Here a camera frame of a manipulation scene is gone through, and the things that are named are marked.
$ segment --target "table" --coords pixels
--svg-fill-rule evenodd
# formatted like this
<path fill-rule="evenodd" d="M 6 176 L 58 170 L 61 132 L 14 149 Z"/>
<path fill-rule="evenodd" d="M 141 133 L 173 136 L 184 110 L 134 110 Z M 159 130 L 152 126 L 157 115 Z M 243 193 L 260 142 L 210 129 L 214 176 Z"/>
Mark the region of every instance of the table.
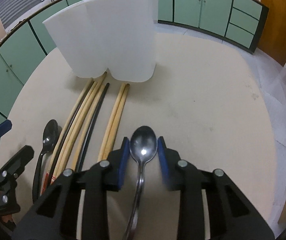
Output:
<path fill-rule="evenodd" d="M 150 80 L 131 83 L 114 149 L 137 127 L 149 125 L 157 136 L 164 136 L 168 148 L 197 168 L 223 169 L 267 220 L 276 181 L 276 151 L 269 115 L 247 63 L 226 45 L 168 33 L 156 35 L 156 61 Z M 73 74 L 56 48 L 19 94 L 8 117 L 13 128 L 0 142 L 0 167 L 25 144 L 33 147 L 35 156 L 17 180 L 22 210 L 14 215 L 15 221 L 32 205 L 32 181 L 46 123 L 56 119 L 64 125 L 86 81 Z M 110 75 L 106 82 L 111 85 L 83 169 L 97 160 L 121 85 Z M 124 233 L 136 174 L 137 165 L 130 159 L 122 190 L 108 193 L 111 239 L 120 239 Z M 154 158 L 146 166 L 136 239 L 176 239 L 178 215 L 179 192 L 166 191 Z"/>

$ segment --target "black spoon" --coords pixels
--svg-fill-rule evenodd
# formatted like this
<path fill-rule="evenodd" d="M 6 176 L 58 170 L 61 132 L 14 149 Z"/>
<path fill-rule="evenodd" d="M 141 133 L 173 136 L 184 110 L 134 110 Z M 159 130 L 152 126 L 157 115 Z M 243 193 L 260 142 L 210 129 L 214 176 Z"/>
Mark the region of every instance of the black spoon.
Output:
<path fill-rule="evenodd" d="M 52 119 L 47 123 L 43 132 L 43 149 L 38 157 L 33 180 L 33 188 L 32 188 L 33 203 L 35 203 L 35 201 L 38 199 L 40 193 L 40 177 L 41 177 L 40 175 L 41 175 L 43 156 L 46 153 L 52 152 L 54 150 L 58 137 L 59 137 L 58 124 L 56 120 Z"/>

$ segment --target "spoon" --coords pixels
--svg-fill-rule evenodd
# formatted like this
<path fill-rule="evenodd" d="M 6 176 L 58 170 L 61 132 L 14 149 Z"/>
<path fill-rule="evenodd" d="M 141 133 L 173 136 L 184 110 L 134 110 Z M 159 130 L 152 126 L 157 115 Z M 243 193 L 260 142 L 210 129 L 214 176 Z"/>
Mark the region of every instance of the spoon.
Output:
<path fill-rule="evenodd" d="M 38 199 L 40 193 L 40 175 L 42 168 L 43 156 L 46 153 L 52 152 L 55 148 L 55 145 L 58 141 L 59 133 L 58 133 L 58 124 L 57 121 L 52 119 L 50 120 L 44 128 L 43 132 L 43 149 L 39 154 L 34 180 L 33 180 L 33 188 L 32 188 L 32 200 L 33 203 Z"/>
<path fill-rule="evenodd" d="M 148 126 L 141 126 L 133 133 L 130 141 L 130 153 L 138 163 L 138 181 L 133 201 L 130 219 L 128 221 L 123 240 L 133 239 L 138 222 L 138 210 L 144 185 L 144 168 L 156 154 L 157 140 L 154 131 Z"/>

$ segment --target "tiled floor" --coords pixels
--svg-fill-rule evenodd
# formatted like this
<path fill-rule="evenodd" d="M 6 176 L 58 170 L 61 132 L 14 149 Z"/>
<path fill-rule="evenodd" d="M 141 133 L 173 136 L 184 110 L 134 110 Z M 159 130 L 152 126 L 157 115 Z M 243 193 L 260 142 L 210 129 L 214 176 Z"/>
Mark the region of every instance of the tiled floor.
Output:
<path fill-rule="evenodd" d="M 253 77 L 259 85 L 270 115 L 277 153 L 277 183 L 275 185 L 272 213 L 267 221 L 277 237 L 286 227 L 278 219 L 286 200 L 286 69 L 259 49 L 253 55 L 225 41 L 185 28 L 158 24 L 161 33 L 176 33 L 213 40 L 230 46 L 241 54 L 248 63 Z"/>

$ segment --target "screw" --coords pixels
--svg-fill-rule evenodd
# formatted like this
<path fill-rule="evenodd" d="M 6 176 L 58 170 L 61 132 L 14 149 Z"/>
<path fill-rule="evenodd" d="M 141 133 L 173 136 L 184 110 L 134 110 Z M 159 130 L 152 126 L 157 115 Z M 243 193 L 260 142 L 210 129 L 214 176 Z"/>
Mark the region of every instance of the screw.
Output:
<path fill-rule="evenodd" d="M 105 168 L 105 167 L 107 167 L 108 165 L 110 165 L 110 162 L 107 161 L 107 160 L 103 160 L 103 161 L 100 162 L 100 166 L 101 166 L 102 168 Z"/>
<path fill-rule="evenodd" d="M 4 196 L 2 197 L 2 201 L 3 201 L 4 203 L 7 203 L 8 197 L 7 197 L 6 195 L 4 195 Z"/>
<path fill-rule="evenodd" d="M 181 168 L 184 168 L 187 166 L 187 161 L 185 160 L 179 160 L 178 161 L 178 165 L 181 167 Z"/>
<path fill-rule="evenodd" d="M 218 177 L 222 177 L 224 175 L 224 171 L 222 171 L 221 169 L 216 169 L 214 170 L 214 174 Z"/>
<path fill-rule="evenodd" d="M 65 171 L 63 171 L 63 175 L 64 175 L 65 177 L 71 176 L 72 173 L 73 173 L 73 171 L 72 171 L 71 169 L 66 169 Z"/>

